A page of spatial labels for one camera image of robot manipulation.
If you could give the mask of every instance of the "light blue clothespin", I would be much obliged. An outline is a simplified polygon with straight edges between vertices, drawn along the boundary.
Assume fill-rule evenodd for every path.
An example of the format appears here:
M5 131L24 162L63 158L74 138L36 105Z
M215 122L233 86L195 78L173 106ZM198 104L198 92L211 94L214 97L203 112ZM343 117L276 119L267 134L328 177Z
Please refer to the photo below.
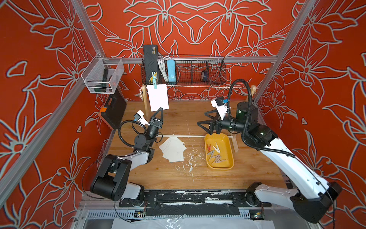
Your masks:
M153 71L153 84L154 84L154 88L155 89L158 88L157 85L156 85L156 80L157 80L156 77L157 77L157 75L158 75L158 73L156 73L156 72Z

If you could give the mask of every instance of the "wooden floor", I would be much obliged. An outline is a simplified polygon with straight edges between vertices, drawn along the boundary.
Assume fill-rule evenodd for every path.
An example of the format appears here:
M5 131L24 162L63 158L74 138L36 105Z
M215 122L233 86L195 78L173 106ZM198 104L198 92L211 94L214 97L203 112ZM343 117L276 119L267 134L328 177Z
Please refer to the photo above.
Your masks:
M236 104L230 104L233 114L236 114ZM138 110L145 111L143 102L128 102L123 120L133 120ZM160 131L163 134L205 135L206 132L197 126L197 121L208 120L203 113L209 110L213 110L209 101L170 101L169 109L164 110L164 124ZM125 124L121 133L127 142L133 143L136 133L130 124ZM165 140L167 138L154 143L155 154L150 163L130 171L129 182L141 184L146 189L246 189L254 181L286 188L276 164L261 152L245 146L240 136L237 136L237 153L230 140L235 165L227 171L212 171L207 167L204 138L180 138L187 147L183 152L184 161L173 163L163 158L158 148ZM108 153L131 154L132 148L121 142L116 131Z

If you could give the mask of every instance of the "floral pattern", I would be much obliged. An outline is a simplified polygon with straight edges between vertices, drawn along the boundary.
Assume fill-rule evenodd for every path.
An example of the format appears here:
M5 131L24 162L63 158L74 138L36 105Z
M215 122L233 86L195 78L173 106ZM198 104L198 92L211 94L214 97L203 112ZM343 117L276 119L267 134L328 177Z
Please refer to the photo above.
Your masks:
M366 46L364 36L355 39L365 13L362 1L317 1L258 104L303 162L342 186L335 209L321 219L325 228L332 228L333 211L336 227L366 228Z
M95 51L70 0L7 0L0 10L1 30L7 31L0 39L8 53L0 67L0 93L7 98L2 101L6 112L0 115L2 178L79 80ZM110 133L102 123L81 130L95 101L84 89L0 209L0 228L70 227L82 196L81 175ZM90 184L96 167L90 172L84 185Z
M93 112L89 117L86 118L84 126L86 126L88 123L90 123L91 121L96 120L97 121L97 129L98 129L98 133L100 133L100 125L102 124L103 120L98 116L98 113L100 111L100 109L103 107L103 105L105 104L105 102L108 99L108 94L96 94L96 100L95 100L95 108L97 111Z
M220 0L210 3L192 0L83 1L86 12L107 56L143 56L143 44L156 44L161 54L220 56L276 56L302 1L291 0L280 10L280 0ZM115 24L109 15L123 12ZM285 15L280 22L274 20ZM228 79L245 78L258 87L269 63L230 64ZM238 68L246 67L245 74ZM127 99L139 100L140 66L128 64ZM168 91L172 100L209 99L227 90L179 88Z

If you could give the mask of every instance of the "black wire basket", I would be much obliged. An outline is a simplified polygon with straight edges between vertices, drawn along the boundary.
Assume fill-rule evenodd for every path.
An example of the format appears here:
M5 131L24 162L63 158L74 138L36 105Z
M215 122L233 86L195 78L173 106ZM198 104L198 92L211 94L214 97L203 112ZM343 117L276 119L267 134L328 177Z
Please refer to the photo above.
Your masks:
M226 65L223 56L165 55L175 61L176 82L165 82L158 70L158 84L168 85L223 85L226 82ZM167 60L164 58L165 72L168 74ZM146 80L145 61L142 57L141 78L145 85L153 84Z

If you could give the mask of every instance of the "plastic sheet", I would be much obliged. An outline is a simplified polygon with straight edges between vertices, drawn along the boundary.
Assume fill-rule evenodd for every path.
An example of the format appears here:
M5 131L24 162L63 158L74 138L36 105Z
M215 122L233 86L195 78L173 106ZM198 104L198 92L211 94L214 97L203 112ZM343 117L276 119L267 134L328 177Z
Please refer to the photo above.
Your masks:
M136 222L126 222L114 219L112 229L275 229L272 221L251 219L218 219L218 218L166 218L147 219Z

